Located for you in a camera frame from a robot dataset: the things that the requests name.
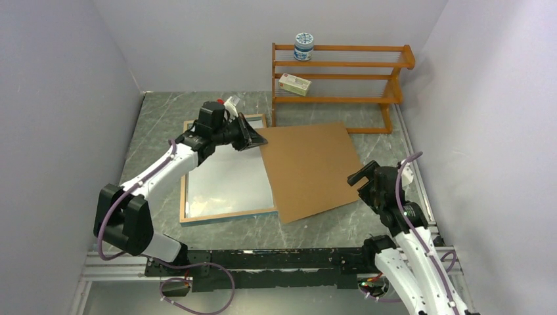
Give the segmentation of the brown cardboard backing board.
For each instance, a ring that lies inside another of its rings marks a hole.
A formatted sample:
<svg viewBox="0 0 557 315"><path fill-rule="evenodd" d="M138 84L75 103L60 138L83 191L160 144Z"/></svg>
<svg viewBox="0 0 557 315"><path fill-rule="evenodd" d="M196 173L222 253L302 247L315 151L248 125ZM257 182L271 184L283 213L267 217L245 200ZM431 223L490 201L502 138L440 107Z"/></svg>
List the brown cardboard backing board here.
<svg viewBox="0 0 557 315"><path fill-rule="evenodd" d="M362 167L342 122L258 129L280 221L291 223L359 199L348 176Z"/></svg>

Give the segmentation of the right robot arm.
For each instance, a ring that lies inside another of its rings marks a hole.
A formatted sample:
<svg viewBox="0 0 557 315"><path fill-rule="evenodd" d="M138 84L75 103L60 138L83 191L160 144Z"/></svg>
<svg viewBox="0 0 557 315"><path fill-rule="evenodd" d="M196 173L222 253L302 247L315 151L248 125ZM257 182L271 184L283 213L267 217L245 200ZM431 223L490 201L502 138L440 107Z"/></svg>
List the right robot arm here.
<svg viewBox="0 0 557 315"><path fill-rule="evenodd" d="M409 314L472 314L449 279L421 207L405 197L407 163L392 167L371 161L347 178L350 186L364 181L357 190L360 199L389 230L364 241L361 264L384 278L398 295L394 301Z"/></svg>

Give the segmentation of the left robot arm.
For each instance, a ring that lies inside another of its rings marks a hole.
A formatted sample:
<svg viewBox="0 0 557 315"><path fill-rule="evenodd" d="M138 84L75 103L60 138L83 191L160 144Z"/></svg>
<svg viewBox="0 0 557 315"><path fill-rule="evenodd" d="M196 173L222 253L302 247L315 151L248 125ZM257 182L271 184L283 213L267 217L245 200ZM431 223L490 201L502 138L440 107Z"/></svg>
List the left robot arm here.
<svg viewBox="0 0 557 315"><path fill-rule="evenodd" d="M241 152L267 143L228 100L203 103L191 127L169 140L162 157L131 180L100 190L93 226L100 258L143 256L161 263L172 276L181 275L190 262L188 246L155 231L152 209L218 146Z"/></svg>

